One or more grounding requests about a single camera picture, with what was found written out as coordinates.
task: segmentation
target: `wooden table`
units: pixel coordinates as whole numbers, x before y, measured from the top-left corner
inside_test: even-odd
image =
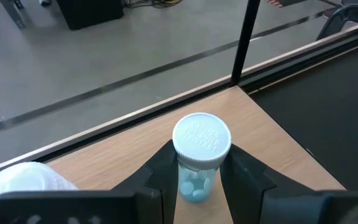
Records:
[[[273,169],[315,190],[344,187],[239,87],[216,93],[86,146],[48,165],[81,189],[111,189],[135,172],[172,136],[184,115],[207,112],[229,127],[232,141]],[[220,178],[205,203],[178,196],[175,223],[231,223]]]

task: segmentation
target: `child-resistant cap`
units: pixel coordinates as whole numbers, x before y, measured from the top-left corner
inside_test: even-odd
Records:
[[[231,146],[229,128],[208,113],[183,117],[175,125],[172,139],[179,162],[193,170],[218,168]]]

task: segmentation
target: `white plastic container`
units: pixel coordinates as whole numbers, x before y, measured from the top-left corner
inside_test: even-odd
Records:
[[[23,162],[0,171],[0,194],[30,190],[78,190],[56,171],[39,162]]]
[[[193,113],[177,122],[172,139],[178,153],[179,193],[189,202],[206,200],[230,150],[229,128],[215,115]]]

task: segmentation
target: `black vertical pole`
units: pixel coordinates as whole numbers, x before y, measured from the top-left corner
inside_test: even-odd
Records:
[[[237,48],[236,59],[234,59],[233,71],[231,73],[231,85],[237,85],[240,81],[241,71],[246,60],[249,41],[251,40],[252,30],[258,14],[260,0],[248,0],[246,15],[242,23],[239,46]]]

